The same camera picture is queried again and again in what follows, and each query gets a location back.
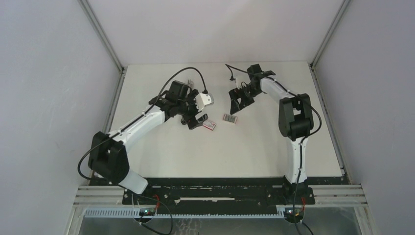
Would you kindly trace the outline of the grey black long stapler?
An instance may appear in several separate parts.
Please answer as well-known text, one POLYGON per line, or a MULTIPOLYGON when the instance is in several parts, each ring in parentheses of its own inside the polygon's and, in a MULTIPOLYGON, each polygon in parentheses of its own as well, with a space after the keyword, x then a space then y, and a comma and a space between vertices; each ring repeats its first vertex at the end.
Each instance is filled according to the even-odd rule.
POLYGON ((194 83, 191 79, 188 80, 187 85, 191 88, 194 89, 194 83))

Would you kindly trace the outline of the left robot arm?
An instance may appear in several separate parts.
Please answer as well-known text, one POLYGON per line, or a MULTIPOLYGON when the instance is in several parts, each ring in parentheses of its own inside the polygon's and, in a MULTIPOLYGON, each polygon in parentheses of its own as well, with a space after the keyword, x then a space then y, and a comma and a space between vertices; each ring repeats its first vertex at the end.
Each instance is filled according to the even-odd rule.
POLYGON ((153 191, 147 187, 148 181, 130 168, 128 152, 152 129, 176 115, 190 130, 202 126, 208 115, 196 116, 213 103, 208 91, 199 92, 186 83, 173 81, 168 90, 149 101, 139 116, 109 133, 97 132, 93 136, 88 167, 108 182, 132 191, 141 204, 149 203, 153 191))

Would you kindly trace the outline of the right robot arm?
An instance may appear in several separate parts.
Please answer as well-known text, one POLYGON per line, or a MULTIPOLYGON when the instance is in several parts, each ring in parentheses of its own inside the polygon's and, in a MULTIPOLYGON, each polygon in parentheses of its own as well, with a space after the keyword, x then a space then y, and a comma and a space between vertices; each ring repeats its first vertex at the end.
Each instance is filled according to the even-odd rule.
POLYGON ((272 70, 264 71, 260 64, 248 67, 249 82, 238 82, 229 91, 230 114, 234 115, 254 103, 259 94, 267 94, 278 103, 278 128, 287 140, 287 171, 284 178, 289 184, 306 181, 305 146, 314 128, 313 107, 308 94, 295 94, 278 82, 272 70))

